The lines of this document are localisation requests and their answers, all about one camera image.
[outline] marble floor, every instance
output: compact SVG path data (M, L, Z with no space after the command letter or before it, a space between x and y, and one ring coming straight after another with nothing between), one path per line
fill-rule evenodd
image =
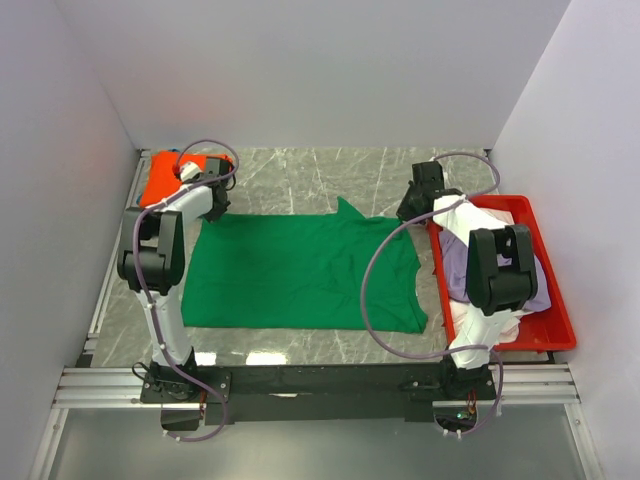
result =
M411 164L444 150L432 148L253 148L238 151L242 163L238 184L230 192L232 213L323 214L335 211L337 196L364 215L395 216L411 178ZM143 191L149 171L145 162L136 195ZM448 186L474 192L492 183L481 162L452 157L442 160ZM187 232L187 256L198 238L200 222ZM423 227L412 227L411 238L420 259L416 293L429 320L424 333L381 333L395 348L431 352L446 345L442 310L433 273L433 256ZM142 307L116 278L107 293L107 306L92 367L127 367L148 362L151 341ZM292 329L189 328L201 365L343 364L406 361L381 349L366 331ZM505 360L546 360L533 352L509 352Z

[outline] red tray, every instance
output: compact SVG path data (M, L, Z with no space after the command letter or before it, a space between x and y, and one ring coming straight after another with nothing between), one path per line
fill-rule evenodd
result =
M482 195L471 200L480 208L494 208L496 210L508 210L513 215L515 223L523 223L531 230L533 237L533 251L540 260L542 268L547 277L549 296L551 298L551 308L544 312L525 315L520 320L520 333L515 342L501 343L496 345L496 350L534 350L537 352L571 350L576 346L576 337L573 327L567 314L567 309L562 301L560 288L556 276L551 268L549 255L544 248L542 236L538 229L538 224L533 215L533 210L529 200L521 195ZM453 329L453 317L449 308L449 292L444 276L442 264L442 253L438 233L442 228L434 222L429 222L427 226L429 237L431 238L431 248L438 277L438 288L440 290L440 303L444 314L444 325L447 332L447 339L453 341L456 334Z

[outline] cable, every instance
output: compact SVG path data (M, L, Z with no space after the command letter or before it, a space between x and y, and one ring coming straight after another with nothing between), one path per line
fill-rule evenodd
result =
M153 323L153 330L155 332L155 335L158 339L158 345L160 345L160 349L162 352L162 356L164 357L164 359L166 360L167 364L178 374L180 375L182 378L184 378L185 380L199 386L200 388L202 388L203 390L207 391L208 393L210 393L211 395L213 395L214 397L216 397L219 401L220 404L222 405L222 420L220 421L220 424L210 433L207 433L206 435L203 435L201 437L180 437L178 435L176 435L173 432L169 432L168 435L171 438L174 438L178 441L182 441L182 442L199 442L202 440L208 440L211 437L214 437L215 435L217 435L223 428L224 426L227 424L228 419L229 419L229 408L227 406L227 402L224 398L224 396L222 394L220 394L218 391L214 390L213 388L211 388L209 385L207 385L206 383L201 382L200 380L198 380L197 378L192 377L191 375L189 375L186 372L183 372L182 370L180 370L180 368L176 365L176 363L173 361L173 358L171 357L171 355L169 355L169 352L167 351L167 346L164 340L164 336L162 334L162 330L160 328L160 320L158 319L158 312L156 310L156 305L155 302L153 301L153 296L151 295L151 291L149 290L149 286L147 285L146 280L144 279L144 274L142 273L142 266L140 264L140 226L142 225L143 220L145 219L145 217L147 215L149 215L150 213L160 209L160 208L164 208L168 205L170 205L171 203L175 202L176 200L178 200L179 198L182 198L184 195L186 195L187 193L189 193L191 190L198 188L198 187L202 187L202 186L208 186L211 185L213 183L216 182L220 182L222 180L226 180L227 178L230 178L232 176L235 175L235 173L238 171L238 168L240 167L240 157L238 156L238 153L231 148L229 145L227 145L226 143L223 142L219 142L218 140L210 140L210 139L202 139L202 140L197 140L195 142L190 143L189 145L187 145L182 152L180 153L180 155L178 155L178 158L176 160L176 164L175 165L179 165L180 163L180 159L182 159L183 155L187 152L187 150L189 150L191 147L198 145L200 143L214 143L216 145L220 145L221 147L226 148L229 152L231 152L231 155L233 156L235 163L233 165L233 169L225 174L225 175L221 175L219 177L213 178L213 179L207 179L207 180L203 180L201 182L197 182L194 184L191 184L189 186L183 187L180 190L178 190L177 192L175 192L173 195L170 195L168 198L164 199L162 202L160 203L156 203L154 205L150 205L149 207L145 208L142 212L140 212L140 215L138 215L138 218L136 219L136 222L134 224L133 227L133 263L135 266L135 270L136 270L136 275L138 277L138 281L140 282L140 286L142 288L142 291L145 294L145 297L147 298L147 301L149 302L149 312L151 314L151 319L152 319L152 323Z
M147 379L145 377L143 377L142 375L140 375L138 372L136 372L136 366L138 366L138 365L140 365L145 372L149 373L149 367L147 367L142 362L136 362L133 365L131 365L131 373L133 373L136 377L138 377L140 380L142 380L142 383L146 383Z
M478 195L485 195L495 190L500 185L500 172L498 172L498 169L495 167L495 165L493 165L491 162L489 162L487 158L481 155L478 155L475 153L469 153L469 152L454 151L454 152L443 153L441 155L436 155L431 160L437 161L443 158L453 157L453 156L467 156L467 157L477 158L478 160L488 165L491 171L493 172L494 184L489 188L485 188L484 190L481 190L479 192L475 192L470 195L467 195L466 196L467 199L477 197ZM424 222L425 220L428 220L434 217L435 215L439 215L441 213L445 213L450 210L453 210L454 208L461 205L464 201L465 201L465 197L449 205L448 207L441 208L433 212L425 213L424 215L420 215L416 218L412 218L408 222L405 222L400 226L398 226L395 230L393 230L389 234L387 238L383 240L383 242L380 244L380 246L377 248L377 250L371 257L371 260L369 261L369 265L367 265L367 269L364 272L364 278L362 279L362 286L360 288L360 311L362 312L362 319L364 320L364 324L367 327L367 331L369 332L373 340L382 348L384 348L387 352L397 355L398 357L409 358L412 360L430 360L433 358L444 357L445 355L451 355L452 353L464 352L465 350L489 350L489 353L496 359L498 363L498 369L499 369L499 381L498 381L498 388L496 392L496 399L493 402L493 405L491 405L491 409L489 410L489 413L487 414L487 416L485 416L482 420L480 420L473 428L467 430L466 432L462 432L462 435L467 435L469 433L475 432L480 428L484 427L488 419L493 417L493 415L498 411L500 397L502 396L502 383L504 379L504 368L503 368L502 360L500 359L500 356L493 349L490 349L486 345L465 345L463 347L451 348L448 350L442 350L440 352L431 352L431 353L422 353L422 354L402 352L400 350L393 348L391 345L388 345L387 343L385 343L384 340L382 340L382 338L380 338L380 336L376 333L376 331L371 326L371 321L369 320L369 313L367 312L367 286L369 285L369 277L371 276L373 267L375 266L376 262L380 258L380 255L382 254L382 251L384 250L384 248L387 245L389 245L391 240L393 240L393 238L396 235L398 235L400 232L402 232L407 227L409 227L409 225L415 225L417 223ZM449 432L449 435L456 436L456 433Z
M236 176L234 175L233 177L231 177L231 180L233 180L233 185L231 185L229 188L225 188L227 192L230 192L231 190L236 188Z

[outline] white backdrop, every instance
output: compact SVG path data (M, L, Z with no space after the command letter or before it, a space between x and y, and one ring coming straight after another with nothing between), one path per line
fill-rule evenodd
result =
M0 14L0 477L33 462L82 351L134 150L50 1Z
M638 478L640 3L573 0L493 151L536 210L607 478Z
M57 0L137 147L492 147L569 0Z

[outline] lavender cloth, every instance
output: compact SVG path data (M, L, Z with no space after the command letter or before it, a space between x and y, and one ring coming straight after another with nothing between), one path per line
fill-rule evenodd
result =
M439 234L440 248L442 249L442 263L444 264L444 276L447 280L449 297L459 302L469 303L466 291L467 280L467 246L453 233L443 230ZM536 263L536 275L538 276L538 293L534 298L524 304L525 310L541 312L551 307L547 277L542 270L538 257L534 257ZM508 265L511 260L498 257L499 265Z

